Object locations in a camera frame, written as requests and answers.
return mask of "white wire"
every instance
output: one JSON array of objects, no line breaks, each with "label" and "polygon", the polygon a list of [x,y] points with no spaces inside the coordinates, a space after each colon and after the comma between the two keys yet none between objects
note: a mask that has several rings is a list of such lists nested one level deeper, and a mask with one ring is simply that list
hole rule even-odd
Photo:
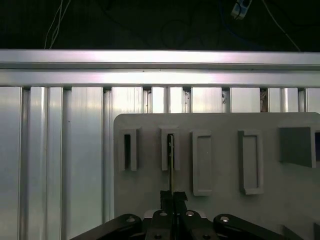
[{"label": "white wire", "polygon": [[60,11],[60,8],[61,8],[61,5],[59,6],[58,10],[56,11],[56,13],[55,13],[55,15],[54,15],[54,18],[53,18],[53,21],[52,21],[52,23],[51,23],[48,31],[46,32],[45,41],[44,41],[44,49],[46,49],[46,47],[47,47],[48,34],[49,34],[52,26],[54,25],[54,22],[55,22],[55,20],[56,20],[56,17],[57,17],[57,15],[58,15],[59,11]]},{"label": "white wire", "polygon": [[55,30],[54,30],[53,35],[52,35],[52,38],[51,38],[51,45],[50,45],[49,49],[52,48],[52,46],[54,45],[54,43],[55,43],[55,41],[56,41],[56,39],[57,39],[57,37],[58,37],[60,24],[61,24],[62,20],[64,19],[65,13],[66,13],[69,5],[70,5],[70,2],[71,2],[71,0],[69,0],[68,3],[66,4],[65,9],[64,9],[64,11],[63,11],[63,14],[62,14],[61,18],[59,19],[58,26],[55,27]]},{"label": "white wire", "polygon": [[292,40],[292,38],[286,33],[286,31],[279,25],[279,23],[276,21],[275,17],[272,15],[271,11],[269,10],[268,5],[266,4],[265,0],[261,0],[264,4],[267,12],[269,13],[270,17],[274,21],[274,23],[278,26],[278,28],[286,35],[286,37],[290,40],[290,42],[295,46],[295,48],[298,50],[298,52],[301,52],[301,49],[297,46],[297,44]]},{"label": "white wire", "polygon": [[[55,36],[54,36],[54,39],[53,39],[54,41],[56,40],[56,38],[57,38],[57,36],[58,36],[58,33],[59,33],[59,30],[60,30],[60,22],[61,22],[61,13],[62,13],[63,3],[64,3],[64,0],[61,0],[60,7],[59,7],[60,11],[59,11],[59,19],[58,19],[57,31],[56,31],[56,34],[53,34],[53,35],[55,35]],[[53,46],[53,41],[52,41],[52,39],[51,39],[51,45],[50,45],[49,49],[51,49],[52,46]]]}]

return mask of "gray plastic board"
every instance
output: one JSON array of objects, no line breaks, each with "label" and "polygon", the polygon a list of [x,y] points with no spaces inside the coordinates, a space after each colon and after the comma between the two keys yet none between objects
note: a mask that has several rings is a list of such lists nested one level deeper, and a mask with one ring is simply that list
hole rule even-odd
[{"label": "gray plastic board", "polygon": [[228,213],[279,233],[285,225],[311,236],[304,225],[320,220],[318,131],[317,113],[119,115],[115,216],[143,217],[160,208],[160,191],[169,190],[166,135],[173,134],[174,190],[186,192],[188,209],[211,221]]}]

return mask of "screw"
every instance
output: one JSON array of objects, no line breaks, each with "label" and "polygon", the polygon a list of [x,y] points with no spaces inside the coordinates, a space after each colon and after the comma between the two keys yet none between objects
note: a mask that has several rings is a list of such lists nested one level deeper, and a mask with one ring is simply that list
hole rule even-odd
[{"label": "screw", "polygon": [[135,221],[135,219],[131,216],[126,220],[128,223],[132,223]]},{"label": "screw", "polygon": [[194,212],[193,212],[193,211],[187,211],[187,212],[185,213],[185,215],[191,217],[191,216],[194,215]]},{"label": "screw", "polygon": [[224,222],[224,223],[229,222],[229,218],[228,218],[227,216],[222,216],[222,217],[220,217],[220,220],[221,220],[222,222]]}]

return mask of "dark background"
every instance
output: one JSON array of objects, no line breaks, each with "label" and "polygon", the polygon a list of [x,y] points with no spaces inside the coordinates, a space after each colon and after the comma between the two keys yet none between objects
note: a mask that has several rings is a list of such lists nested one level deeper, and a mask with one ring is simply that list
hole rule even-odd
[{"label": "dark background", "polygon": [[[69,0],[63,0],[62,10]],[[243,20],[236,0],[71,0],[53,49],[297,51],[253,0]],[[275,19],[303,52],[320,51],[320,1],[265,0]],[[0,48],[43,49],[60,0],[0,0]],[[58,17],[48,35],[47,48]]]}]

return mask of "blue cable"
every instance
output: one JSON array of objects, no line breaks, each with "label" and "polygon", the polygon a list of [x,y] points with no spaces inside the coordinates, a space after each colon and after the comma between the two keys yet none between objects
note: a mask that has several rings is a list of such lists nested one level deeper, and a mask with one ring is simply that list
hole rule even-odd
[{"label": "blue cable", "polygon": [[240,37],[238,34],[236,34],[234,31],[232,31],[230,29],[230,27],[226,24],[225,22],[225,16],[224,16],[224,11],[223,11],[223,7],[222,7],[222,0],[218,0],[218,8],[219,8],[219,12],[220,12],[220,18],[221,18],[221,23],[224,26],[224,28],[232,35],[234,36],[236,39],[240,40],[242,43],[253,47],[256,50],[263,50],[264,47],[260,46],[258,44],[255,44],[253,42],[250,42],[248,40],[245,40],[244,38]]}]

